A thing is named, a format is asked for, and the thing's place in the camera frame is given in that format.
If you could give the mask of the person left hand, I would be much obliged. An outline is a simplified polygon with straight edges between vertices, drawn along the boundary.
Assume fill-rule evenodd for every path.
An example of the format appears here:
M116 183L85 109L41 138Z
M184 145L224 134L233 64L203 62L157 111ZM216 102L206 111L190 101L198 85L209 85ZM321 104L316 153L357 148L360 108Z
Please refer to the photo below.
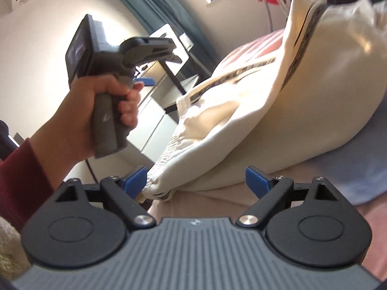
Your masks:
M52 188L58 188L76 164L95 154L91 124L95 96L107 93L123 97L117 106L120 121L134 129L143 87L142 82L136 82L129 88L112 75L82 77L74 82L52 118L30 137Z

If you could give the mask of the red sleeved forearm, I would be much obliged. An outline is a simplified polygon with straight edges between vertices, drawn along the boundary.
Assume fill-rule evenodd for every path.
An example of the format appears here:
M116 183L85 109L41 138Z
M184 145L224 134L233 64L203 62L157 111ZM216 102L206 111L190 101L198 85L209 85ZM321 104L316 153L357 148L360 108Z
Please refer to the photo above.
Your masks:
M53 194L30 140L1 163L1 217L17 231Z

